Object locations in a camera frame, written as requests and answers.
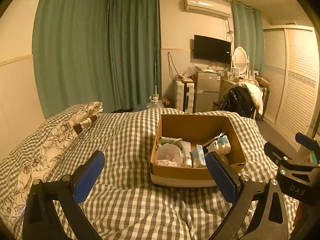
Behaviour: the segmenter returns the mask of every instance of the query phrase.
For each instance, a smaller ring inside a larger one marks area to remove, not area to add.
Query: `silver mini fridge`
[[[217,73],[199,71],[195,74],[195,101],[193,112],[212,111],[219,99],[220,79]]]

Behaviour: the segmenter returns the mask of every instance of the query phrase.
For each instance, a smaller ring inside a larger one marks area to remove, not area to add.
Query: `open cardboard box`
[[[150,172],[152,182],[171,187],[216,186],[207,168],[160,166],[155,164],[154,158],[156,145],[161,136],[182,138],[184,141],[189,141],[191,150],[193,150],[196,144],[203,144],[221,132],[226,133],[231,145],[231,152],[227,155],[229,164],[239,173],[246,160],[238,136],[227,116],[162,114],[151,153]]]

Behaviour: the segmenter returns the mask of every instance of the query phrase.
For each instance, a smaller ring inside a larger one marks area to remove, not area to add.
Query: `screw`
[[[34,184],[34,185],[38,185],[39,183],[40,183],[40,180],[39,180],[39,179],[34,179],[34,180],[33,180],[33,184]]]
[[[63,177],[62,177],[62,180],[63,181],[69,181],[71,179],[71,176],[70,175],[64,175]]]
[[[278,185],[278,181],[276,181],[275,179],[272,179],[272,180],[271,180],[271,183],[272,183],[273,185]]]
[[[248,181],[249,180],[249,177],[247,175],[241,175],[240,178],[243,181]]]

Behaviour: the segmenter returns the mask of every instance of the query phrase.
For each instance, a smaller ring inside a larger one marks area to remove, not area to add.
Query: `plush toy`
[[[221,159],[227,165],[229,165],[229,160],[225,155],[230,153],[231,145],[226,135],[217,138],[217,140],[214,140],[212,143],[210,143],[207,149],[209,152],[216,152],[221,157]]]

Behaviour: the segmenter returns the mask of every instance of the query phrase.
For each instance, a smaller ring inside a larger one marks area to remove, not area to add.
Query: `white suitcase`
[[[177,80],[174,83],[175,109],[192,113],[195,93],[194,83],[182,83]]]

